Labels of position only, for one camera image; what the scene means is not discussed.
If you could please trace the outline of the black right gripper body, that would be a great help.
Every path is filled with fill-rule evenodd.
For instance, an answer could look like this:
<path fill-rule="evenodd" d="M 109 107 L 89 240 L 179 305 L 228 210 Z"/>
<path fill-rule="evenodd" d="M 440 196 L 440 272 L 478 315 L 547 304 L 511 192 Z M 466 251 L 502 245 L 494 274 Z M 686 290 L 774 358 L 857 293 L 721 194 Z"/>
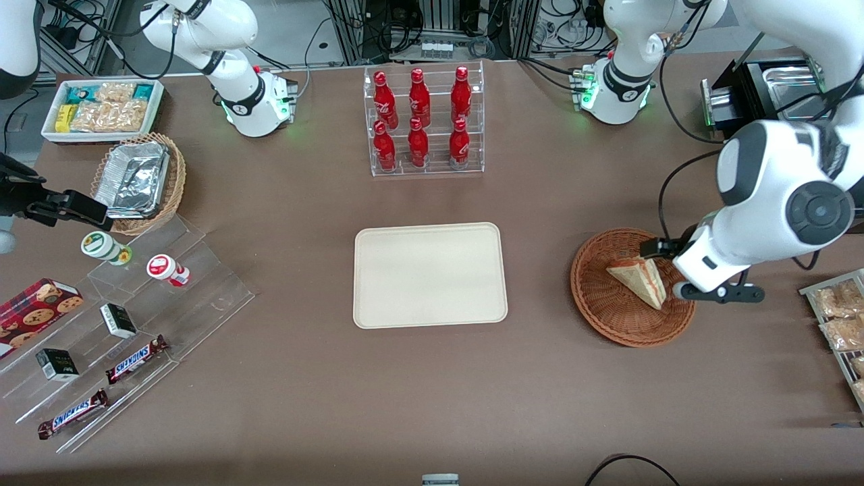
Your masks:
<path fill-rule="evenodd" d="M 46 219 L 28 209 L 32 203 L 45 199 L 44 182 L 37 172 L 18 160 L 1 154 L 1 215 L 18 216 L 24 219 Z"/>

